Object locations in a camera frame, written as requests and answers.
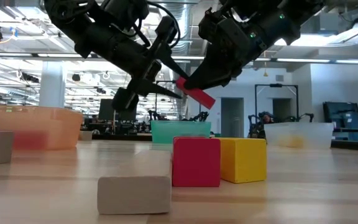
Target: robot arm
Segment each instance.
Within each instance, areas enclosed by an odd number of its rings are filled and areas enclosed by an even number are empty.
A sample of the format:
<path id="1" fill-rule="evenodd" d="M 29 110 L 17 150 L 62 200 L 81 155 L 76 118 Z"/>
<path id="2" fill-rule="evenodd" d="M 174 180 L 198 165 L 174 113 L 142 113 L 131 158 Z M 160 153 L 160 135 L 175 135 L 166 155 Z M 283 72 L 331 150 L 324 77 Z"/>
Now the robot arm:
<path id="1" fill-rule="evenodd" d="M 138 95 L 158 93 L 175 98 L 177 94 L 154 84 L 161 63 L 186 79 L 185 88 L 207 89 L 226 86 L 241 74 L 243 66 L 283 38 L 291 44 L 300 37 L 300 26 L 324 6 L 324 0 L 220 0 L 216 12 L 208 9 L 199 24 L 199 35 L 210 44 L 203 63 L 189 77 L 172 59 L 169 46 L 178 24 L 162 6 L 146 0 L 45 0 L 45 8 L 54 23 L 75 42 L 75 51 L 86 58 L 91 52 L 105 58 L 131 77 L 126 89 L 114 96 L 115 110 L 133 110 Z M 148 5 L 159 7 L 165 16 L 155 30 L 157 38 L 150 44 L 140 27 L 148 13 Z M 236 21 L 232 9 L 241 19 Z M 144 45 L 132 40 L 127 32 L 135 30 Z"/>
<path id="2" fill-rule="evenodd" d="M 242 68 L 283 38 L 290 45 L 300 37 L 300 27 L 324 7 L 324 0 L 220 0 L 223 7 L 208 9 L 199 24 L 199 35 L 209 41 L 203 63 L 185 88 L 226 86 Z M 234 9 L 241 19 L 232 16 Z"/>

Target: table surface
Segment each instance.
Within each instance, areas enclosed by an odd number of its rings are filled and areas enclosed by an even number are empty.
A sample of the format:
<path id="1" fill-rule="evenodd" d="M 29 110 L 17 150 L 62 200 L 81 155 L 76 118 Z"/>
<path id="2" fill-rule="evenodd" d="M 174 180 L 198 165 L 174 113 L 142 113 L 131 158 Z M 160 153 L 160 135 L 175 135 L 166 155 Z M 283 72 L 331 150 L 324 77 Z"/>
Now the table surface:
<path id="1" fill-rule="evenodd" d="M 151 142 L 80 142 L 76 151 L 15 151 L 0 165 L 0 223 L 358 224 L 358 151 L 268 148 L 265 182 L 173 188 L 163 215 L 99 215 L 98 178 Z"/>

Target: white translucent bin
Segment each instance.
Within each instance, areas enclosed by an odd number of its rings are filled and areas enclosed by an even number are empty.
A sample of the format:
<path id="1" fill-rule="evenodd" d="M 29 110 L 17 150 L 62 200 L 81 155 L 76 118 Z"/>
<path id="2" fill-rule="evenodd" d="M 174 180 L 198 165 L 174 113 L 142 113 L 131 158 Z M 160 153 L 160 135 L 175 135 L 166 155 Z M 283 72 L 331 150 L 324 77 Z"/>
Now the white translucent bin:
<path id="1" fill-rule="evenodd" d="M 269 146 L 329 149 L 333 130 L 332 123 L 265 124 L 266 140 Z"/>

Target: door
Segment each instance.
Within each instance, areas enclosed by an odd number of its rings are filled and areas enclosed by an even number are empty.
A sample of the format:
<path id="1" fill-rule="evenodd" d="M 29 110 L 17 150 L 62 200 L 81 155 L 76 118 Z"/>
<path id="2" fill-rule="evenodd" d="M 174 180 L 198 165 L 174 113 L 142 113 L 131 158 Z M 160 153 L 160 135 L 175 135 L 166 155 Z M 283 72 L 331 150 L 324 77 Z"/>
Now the door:
<path id="1" fill-rule="evenodd" d="M 224 138 L 244 137 L 244 99 L 222 98 L 221 127 Z"/>
<path id="2" fill-rule="evenodd" d="M 291 99 L 273 99 L 273 115 L 279 120 L 291 116 Z"/>

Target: pillar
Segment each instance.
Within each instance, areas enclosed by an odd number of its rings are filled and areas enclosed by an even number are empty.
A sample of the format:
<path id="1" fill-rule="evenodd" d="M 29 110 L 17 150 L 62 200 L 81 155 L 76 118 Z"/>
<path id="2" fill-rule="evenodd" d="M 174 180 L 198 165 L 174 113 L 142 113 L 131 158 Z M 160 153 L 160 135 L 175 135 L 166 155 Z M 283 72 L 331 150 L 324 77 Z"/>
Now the pillar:
<path id="1" fill-rule="evenodd" d="M 64 62 L 43 63 L 39 106 L 65 107 L 66 78 Z"/>

